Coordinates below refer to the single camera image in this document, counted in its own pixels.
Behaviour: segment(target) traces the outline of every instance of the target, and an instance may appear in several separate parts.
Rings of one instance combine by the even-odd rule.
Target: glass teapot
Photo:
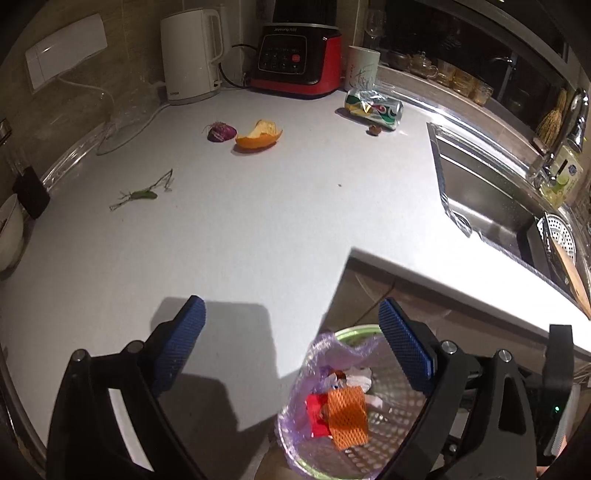
[[[435,65],[431,65],[431,60],[425,56],[423,51],[411,57],[410,71],[424,79],[434,79],[439,72]]]

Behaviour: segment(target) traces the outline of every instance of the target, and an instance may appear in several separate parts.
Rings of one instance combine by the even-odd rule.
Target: white countertop
[[[34,427],[47,438],[70,354],[120,351],[171,319],[191,294],[206,328],[185,374],[221,381],[240,430],[285,402],[354,255],[538,333],[571,323],[591,352],[591,322],[559,292],[445,215],[427,113],[405,107],[370,137],[335,113],[343,92],[295,100],[224,91],[162,111],[112,154],[87,157],[57,187],[11,278],[0,285],[0,339]],[[284,129],[243,155],[203,128]],[[115,212],[120,190],[174,169],[173,191]]]

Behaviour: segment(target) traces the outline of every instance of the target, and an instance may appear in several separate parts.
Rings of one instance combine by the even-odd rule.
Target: stainless steel sink
[[[576,244],[576,267],[589,294],[589,274],[584,244],[572,227],[567,208],[555,211],[525,179],[525,170],[507,165],[463,138],[437,125],[428,126],[433,147],[441,201],[448,216],[467,235],[477,232],[481,238],[535,272],[570,297],[568,288],[552,282],[537,270],[525,233],[544,212],[565,221]]]

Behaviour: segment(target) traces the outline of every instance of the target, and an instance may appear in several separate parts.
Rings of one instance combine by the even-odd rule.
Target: metal screw
[[[457,345],[450,340],[444,340],[441,342],[441,348],[448,355],[453,355],[457,352]]]
[[[134,340],[125,347],[129,353],[140,353],[142,348],[144,348],[144,343],[141,340]]]
[[[503,349],[499,350],[499,358],[507,364],[513,359],[513,355],[511,355],[509,350]]]
[[[79,348],[72,354],[72,360],[74,360],[75,362],[79,362],[86,356],[87,353],[88,352],[83,348]]]

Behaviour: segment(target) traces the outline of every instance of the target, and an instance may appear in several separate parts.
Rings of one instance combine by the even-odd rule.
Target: orange mesh fruit net
[[[368,415],[361,387],[329,390],[329,429],[339,450],[369,441]]]

